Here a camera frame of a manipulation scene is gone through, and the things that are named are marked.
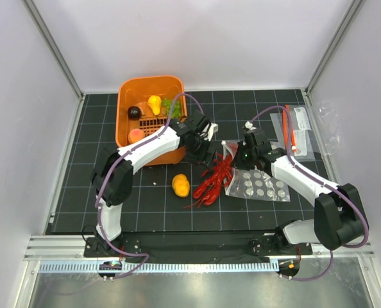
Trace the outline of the red toy lobster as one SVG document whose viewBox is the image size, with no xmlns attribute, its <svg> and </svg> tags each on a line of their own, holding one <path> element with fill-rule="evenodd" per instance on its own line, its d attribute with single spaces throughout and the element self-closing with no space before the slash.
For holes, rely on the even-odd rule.
<svg viewBox="0 0 381 308">
<path fill-rule="evenodd" d="M 194 190 L 192 194 L 194 203 L 185 206 L 185 209 L 195 205 L 197 205 L 198 208 L 201 206 L 208 207 L 218 199 L 221 189 L 228 187 L 233 179 L 231 166 L 232 160 L 233 157 L 231 155 L 224 157 L 220 153 L 216 154 L 216 157 L 213 160 L 214 166 L 210 171 L 205 170 L 201 177 L 205 176 L 207 173 L 211 173 L 211 175 Z"/>
</svg>

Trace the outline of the clear dotted zip bag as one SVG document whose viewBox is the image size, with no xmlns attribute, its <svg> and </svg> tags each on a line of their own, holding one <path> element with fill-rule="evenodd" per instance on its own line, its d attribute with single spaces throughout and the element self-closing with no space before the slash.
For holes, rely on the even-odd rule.
<svg viewBox="0 0 381 308">
<path fill-rule="evenodd" d="M 224 192 L 227 196 L 260 201 L 289 202 L 291 200 L 289 186 L 263 171 L 248 171 L 232 167 L 230 172 L 232 179 L 223 180 Z"/>
</svg>

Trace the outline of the orange toy potato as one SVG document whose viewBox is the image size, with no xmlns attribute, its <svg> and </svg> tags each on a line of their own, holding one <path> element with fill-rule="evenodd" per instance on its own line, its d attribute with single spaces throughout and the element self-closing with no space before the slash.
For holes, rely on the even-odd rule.
<svg viewBox="0 0 381 308">
<path fill-rule="evenodd" d="M 177 196 L 185 198 L 189 195 L 190 183 L 184 174 L 178 174 L 173 178 L 172 188 Z"/>
</svg>

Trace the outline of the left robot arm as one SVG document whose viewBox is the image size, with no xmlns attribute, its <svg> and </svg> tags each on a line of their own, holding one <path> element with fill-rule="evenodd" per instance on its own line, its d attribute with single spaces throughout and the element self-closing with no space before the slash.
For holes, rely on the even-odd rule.
<svg viewBox="0 0 381 308">
<path fill-rule="evenodd" d="M 213 136 L 219 126 L 197 111 L 184 120 L 171 119 L 142 140 L 115 151 L 104 149 L 97 159 L 91 183 L 96 189 L 95 207 L 100 210 L 96 230 L 102 237 L 99 250 L 107 257 L 121 250 L 123 203 L 133 188 L 133 176 L 146 164 L 177 149 L 185 150 L 185 159 L 210 168 L 216 148 Z"/>
</svg>

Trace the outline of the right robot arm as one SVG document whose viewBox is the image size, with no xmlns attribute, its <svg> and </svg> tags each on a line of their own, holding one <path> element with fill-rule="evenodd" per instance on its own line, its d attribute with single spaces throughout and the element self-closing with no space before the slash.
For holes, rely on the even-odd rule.
<svg viewBox="0 0 381 308">
<path fill-rule="evenodd" d="M 278 252 L 291 253 L 300 243 L 319 243 L 328 250 L 367 243 L 369 225 L 358 189 L 352 184 L 331 182 L 300 164 L 284 149 L 272 148 L 262 129 L 245 129 L 232 164 L 237 169 L 262 171 L 312 204 L 312 219 L 280 227 L 281 234 L 274 238 Z M 361 239 L 359 244 L 354 243 L 357 238 Z"/>
</svg>

